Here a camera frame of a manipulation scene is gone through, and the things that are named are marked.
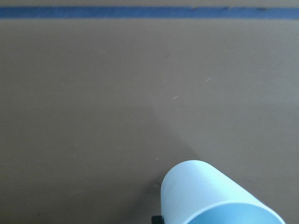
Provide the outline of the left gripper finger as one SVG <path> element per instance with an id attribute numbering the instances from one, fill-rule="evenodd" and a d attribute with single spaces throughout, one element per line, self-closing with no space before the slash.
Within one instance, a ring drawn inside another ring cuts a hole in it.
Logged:
<path id="1" fill-rule="evenodd" d="M 164 224 L 164 219 L 161 215 L 151 217 L 152 224 Z"/>

